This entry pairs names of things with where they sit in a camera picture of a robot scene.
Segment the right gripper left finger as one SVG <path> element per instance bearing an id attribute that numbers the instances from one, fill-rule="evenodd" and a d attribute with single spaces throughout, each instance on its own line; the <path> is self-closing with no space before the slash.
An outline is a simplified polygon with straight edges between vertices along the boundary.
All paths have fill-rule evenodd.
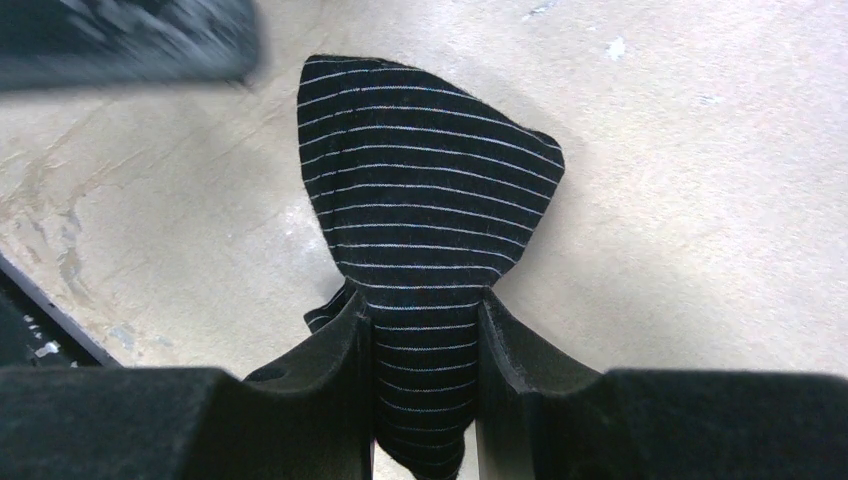
<path id="1" fill-rule="evenodd" d="M 5 479 L 368 479 L 361 300 L 244 379 L 216 368 L 5 368 Z"/>

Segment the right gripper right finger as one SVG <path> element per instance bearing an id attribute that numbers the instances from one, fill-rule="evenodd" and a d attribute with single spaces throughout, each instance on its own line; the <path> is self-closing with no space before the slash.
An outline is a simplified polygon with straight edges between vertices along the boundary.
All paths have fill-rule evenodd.
<path id="1" fill-rule="evenodd" d="M 847 382 L 824 374 L 595 371 L 492 293 L 479 310 L 483 479 L 843 479 Z"/>

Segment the black striped underwear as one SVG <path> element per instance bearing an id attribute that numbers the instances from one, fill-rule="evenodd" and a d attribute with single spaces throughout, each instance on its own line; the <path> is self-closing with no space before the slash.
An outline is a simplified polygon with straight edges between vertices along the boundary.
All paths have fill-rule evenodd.
<path id="1" fill-rule="evenodd" d="M 560 145 L 424 70 L 313 55 L 297 95 L 302 178 L 372 328 L 374 435 L 418 479 L 454 479 L 478 393 L 478 311 L 564 173 Z"/>

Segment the green divided storage tray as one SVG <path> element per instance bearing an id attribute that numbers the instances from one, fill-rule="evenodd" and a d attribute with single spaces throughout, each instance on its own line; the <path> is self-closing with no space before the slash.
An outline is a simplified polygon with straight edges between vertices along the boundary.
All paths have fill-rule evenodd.
<path id="1" fill-rule="evenodd" d="M 246 82 L 263 64 L 252 1 L 4 1 L 1 90 Z"/>

